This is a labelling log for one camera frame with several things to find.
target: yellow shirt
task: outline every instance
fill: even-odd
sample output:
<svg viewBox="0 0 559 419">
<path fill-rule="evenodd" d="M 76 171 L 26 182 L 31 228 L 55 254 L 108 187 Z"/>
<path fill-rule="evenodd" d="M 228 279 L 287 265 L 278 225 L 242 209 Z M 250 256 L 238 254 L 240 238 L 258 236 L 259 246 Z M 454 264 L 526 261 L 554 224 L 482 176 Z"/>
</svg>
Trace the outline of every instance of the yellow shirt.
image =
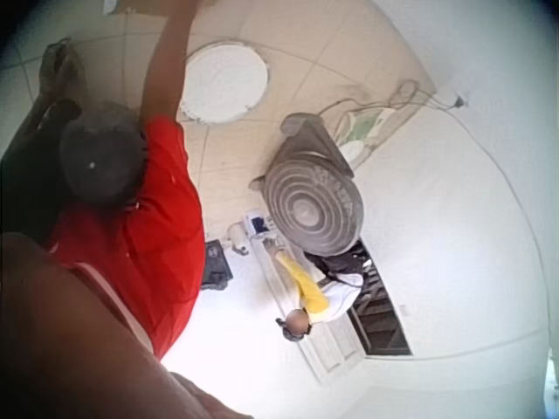
<svg viewBox="0 0 559 419">
<path fill-rule="evenodd" d="M 328 309 L 328 299 L 300 264 L 291 259 L 284 251 L 279 251 L 276 259 L 287 269 L 297 284 L 303 305 L 309 315 L 323 313 Z"/>
</svg>

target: white shirt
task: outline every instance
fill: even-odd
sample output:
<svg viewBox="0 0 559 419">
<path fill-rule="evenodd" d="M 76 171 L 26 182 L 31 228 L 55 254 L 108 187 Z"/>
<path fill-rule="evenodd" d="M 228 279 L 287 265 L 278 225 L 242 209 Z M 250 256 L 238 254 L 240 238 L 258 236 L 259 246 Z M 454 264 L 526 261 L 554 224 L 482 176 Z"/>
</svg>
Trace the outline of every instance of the white shirt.
<svg viewBox="0 0 559 419">
<path fill-rule="evenodd" d="M 363 276 L 357 273 L 339 274 L 336 276 L 338 279 L 348 284 L 359 287 L 363 285 Z M 342 284 L 341 282 L 332 281 L 324 286 L 321 291 L 328 300 L 328 308 L 320 313 L 308 314 L 313 324 L 340 318 L 351 308 L 359 296 L 361 288 L 355 288 L 354 286 Z"/>
</svg>

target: man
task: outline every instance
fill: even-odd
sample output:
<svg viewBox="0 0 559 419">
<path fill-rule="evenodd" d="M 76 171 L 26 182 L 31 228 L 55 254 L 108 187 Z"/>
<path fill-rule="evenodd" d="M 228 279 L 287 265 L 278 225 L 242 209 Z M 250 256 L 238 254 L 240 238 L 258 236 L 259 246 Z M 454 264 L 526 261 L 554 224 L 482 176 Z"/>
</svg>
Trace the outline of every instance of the man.
<svg viewBox="0 0 559 419">
<path fill-rule="evenodd" d="M 320 258 L 305 253 L 305 257 L 325 276 L 316 284 L 303 267 L 285 251 L 269 242 L 265 246 L 289 273 L 300 293 L 302 308 L 292 310 L 286 320 L 276 319 L 287 340 L 298 342 L 310 334 L 314 324 L 339 319 L 351 308 L 361 293 L 362 262 L 350 254 Z"/>
<path fill-rule="evenodd" d="M 197 6 L 173 1 L 141 125 L 114 106 L 88 108 L 66 41 L 45 54 L 41 95 L 2 161 L 3 232 L 51 253 L 2 237 L 3 407 L 244 417 L 157 362 L 186 326 L 204 268 L 200 202 L 175 122 Z"/>
</svg>

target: yellow sleeve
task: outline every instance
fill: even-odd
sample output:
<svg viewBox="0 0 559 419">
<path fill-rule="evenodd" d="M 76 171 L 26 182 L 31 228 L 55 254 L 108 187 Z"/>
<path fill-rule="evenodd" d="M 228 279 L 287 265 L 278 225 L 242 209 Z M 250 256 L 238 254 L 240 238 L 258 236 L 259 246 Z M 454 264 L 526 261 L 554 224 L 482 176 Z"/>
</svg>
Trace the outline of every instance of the yellow sleeve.
<svg viewBox="0 0 559 419">
<path fill-rule="evenodd" d="M 292 260 L 284 251 L 279 251 L 276 259 L 287 269 L 291 278 L 299 286 L 303 304 L 309 313 L 321 313 L 328 308 L 328 299 L 324 297 L 321 289 L 300 264 Z"/>
</svg>

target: red shirt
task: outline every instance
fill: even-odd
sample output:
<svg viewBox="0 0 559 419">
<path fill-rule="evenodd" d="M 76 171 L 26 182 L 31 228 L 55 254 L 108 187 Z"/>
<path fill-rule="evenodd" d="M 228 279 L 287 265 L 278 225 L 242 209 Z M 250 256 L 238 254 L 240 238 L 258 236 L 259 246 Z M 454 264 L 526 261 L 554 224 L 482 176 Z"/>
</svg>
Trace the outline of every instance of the red shirt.
<svg viewBox="0 0 559 419">
<path fill-rule="evenodd" d="M 110 284 L 161 359 L 185 328 L 200 290 L 204 228 L 183 129 L 156 117 L 146 135 L 148 166 L 136 209 L 100 212 L 84 203 L 68 205 L 51 243 L 61 264 L 87 264 Z"/>
</svg>

